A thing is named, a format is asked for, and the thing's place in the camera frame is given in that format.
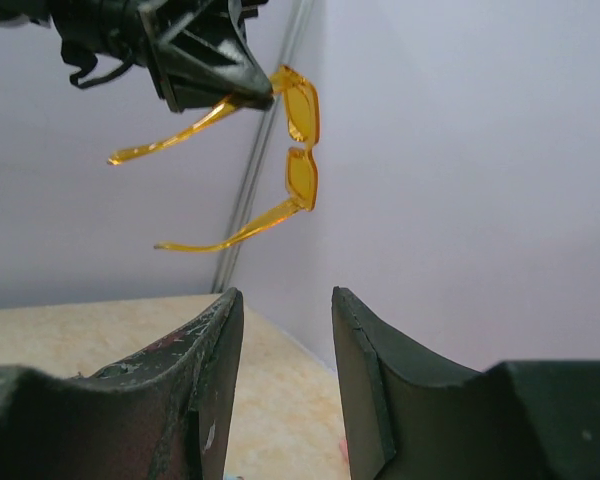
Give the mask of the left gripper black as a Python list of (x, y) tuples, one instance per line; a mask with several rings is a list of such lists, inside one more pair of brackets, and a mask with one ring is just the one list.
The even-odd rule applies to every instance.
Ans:
[(245, 23), (264, 1), (0, 1), (0, 23), (53, 25), (63, 60), (82, 89), (92, 57), (119, 59), (149, 70), (170, 111), (206, 108), (230, 98), (268, 110), (273, 86), (247, 44)]

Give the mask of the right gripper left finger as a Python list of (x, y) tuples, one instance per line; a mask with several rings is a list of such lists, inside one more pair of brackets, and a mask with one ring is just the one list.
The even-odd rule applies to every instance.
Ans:
[(244, 332), (230, 289), (91, 376), (0, 365), (0, 479), (220, 479)]

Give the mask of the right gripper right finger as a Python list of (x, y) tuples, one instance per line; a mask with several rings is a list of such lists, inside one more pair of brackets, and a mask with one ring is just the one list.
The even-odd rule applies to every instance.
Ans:
[(600, 479), (600, 360), (475, 371), (332, 293), (354, 479)]

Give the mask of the orange sunglasses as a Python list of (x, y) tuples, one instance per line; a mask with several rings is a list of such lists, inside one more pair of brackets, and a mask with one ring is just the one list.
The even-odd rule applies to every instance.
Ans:
[[(225, 250), (278, 225), (300, 211), (314, 210), (318, 196), (319, 172), (313, 149), (319, 143), (321, 128), (318, 92), (310, 80), (285, 64), (280, 65), (270, 76), (270, 81), (273, 93), (283, 99), (288, 134), (296, 143), (288, 149), (286, 156), (285, 189), (288, 197), (217, 244), (195, 246), (160, 242), (154, 246), (156, 250), (184, 253), (213, 253)], [(235, 94), (231, 94), (181, 132), (156, 142), (117, 150), (109, 155), (107, 163), (113, 166), (121, 165), (173, 147), (234, 114), (245, 104)]]

